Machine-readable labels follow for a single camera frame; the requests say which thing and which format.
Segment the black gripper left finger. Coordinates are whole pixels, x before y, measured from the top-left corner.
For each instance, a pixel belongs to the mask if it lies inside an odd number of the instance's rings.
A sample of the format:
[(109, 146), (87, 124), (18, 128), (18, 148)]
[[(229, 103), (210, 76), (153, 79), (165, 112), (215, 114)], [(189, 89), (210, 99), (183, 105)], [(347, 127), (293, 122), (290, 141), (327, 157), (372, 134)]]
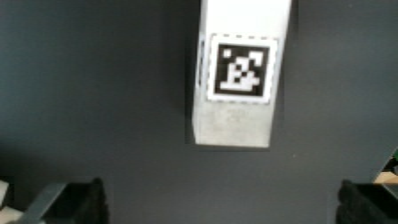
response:
[(43, 189), (16, 224), (109, 224), (103, 181), (54, 183)]

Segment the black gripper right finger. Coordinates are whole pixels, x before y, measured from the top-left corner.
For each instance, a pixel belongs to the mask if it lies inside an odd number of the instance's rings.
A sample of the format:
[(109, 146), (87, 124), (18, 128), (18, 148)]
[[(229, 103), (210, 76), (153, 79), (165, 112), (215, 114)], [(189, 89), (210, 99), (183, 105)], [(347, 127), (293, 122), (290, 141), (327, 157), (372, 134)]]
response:
[(345, 180), (338, 199), (336, 224), (398, 224), (398, 184)]

